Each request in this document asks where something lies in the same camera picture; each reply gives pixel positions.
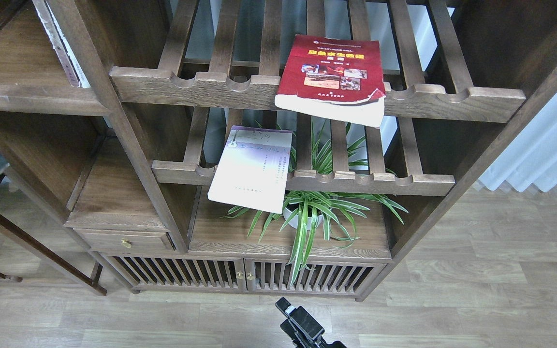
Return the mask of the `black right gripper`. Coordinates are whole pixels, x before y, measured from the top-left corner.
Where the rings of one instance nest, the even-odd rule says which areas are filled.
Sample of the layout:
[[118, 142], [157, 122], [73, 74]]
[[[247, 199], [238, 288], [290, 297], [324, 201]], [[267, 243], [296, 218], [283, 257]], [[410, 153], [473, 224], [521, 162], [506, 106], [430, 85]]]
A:
[[322, 337], [325, 329], [302, 306], [296, 308], [281, 297], [276, 307], [286, 317], [280, 327], [296, 348], [347, 348], [342, 341], [325, 341]]

